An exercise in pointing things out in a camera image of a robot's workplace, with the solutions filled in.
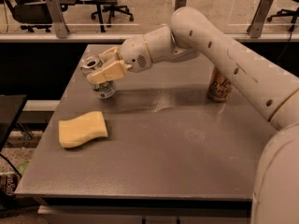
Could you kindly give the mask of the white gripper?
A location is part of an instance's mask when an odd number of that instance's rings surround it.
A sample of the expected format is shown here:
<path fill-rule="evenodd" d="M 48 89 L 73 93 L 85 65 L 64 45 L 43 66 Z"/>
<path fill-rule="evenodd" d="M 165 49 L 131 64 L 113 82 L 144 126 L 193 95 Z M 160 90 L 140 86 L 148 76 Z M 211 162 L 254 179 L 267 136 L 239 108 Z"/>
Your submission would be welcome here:
<path fill-rule="evenodd" d="M 128 72 L 139 73 L 152 67 L 149 49 L 143 35 L 125 40 L 119 48 L 117 46 L 107 49 L 99 54 L 99 61 L 86 64 L 90 70 L 87 80 L 92 84 L 101 84 L 122 78 Z"/>

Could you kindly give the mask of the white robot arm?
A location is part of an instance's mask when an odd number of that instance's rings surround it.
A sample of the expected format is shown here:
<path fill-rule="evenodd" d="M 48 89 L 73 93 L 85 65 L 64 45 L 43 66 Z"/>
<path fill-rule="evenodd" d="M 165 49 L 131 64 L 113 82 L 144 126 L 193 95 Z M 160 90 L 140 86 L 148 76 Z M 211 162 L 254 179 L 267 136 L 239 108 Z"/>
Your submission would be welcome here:
<path fill-rule="evenodd" d="M 250 224 L 299 224 L 299 80 L 218 30 L 192 7 L 169 26 L 126 40 L 99 55 L 92 84 L 142 72 L 155 63 L 203 53 L 277 130 L 259 160 Z"/>

